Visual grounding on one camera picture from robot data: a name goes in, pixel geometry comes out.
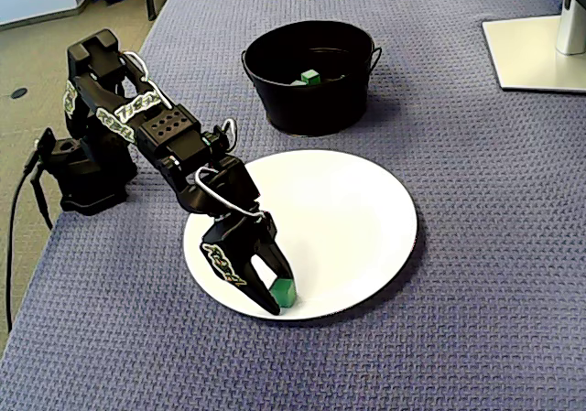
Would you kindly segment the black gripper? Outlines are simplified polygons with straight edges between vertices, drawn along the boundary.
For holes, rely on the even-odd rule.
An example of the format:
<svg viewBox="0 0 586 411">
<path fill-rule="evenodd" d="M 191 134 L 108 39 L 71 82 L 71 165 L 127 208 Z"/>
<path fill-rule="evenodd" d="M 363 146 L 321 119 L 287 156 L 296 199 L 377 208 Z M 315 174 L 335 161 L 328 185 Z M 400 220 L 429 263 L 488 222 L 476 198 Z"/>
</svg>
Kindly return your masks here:
<svg viewBox="0 0 586 411">
<path fill-rule="evenodd" d="M 280 306 L 252 266 L 257 254 L 278 279 L 294 280 L 290 264 L 276 243 L 277 227 L 272 215 L 232 214 L 212 224 L 201 238 L 201 252 L 213 273 L 237 288 L 272 315 Z"/>
</svg>

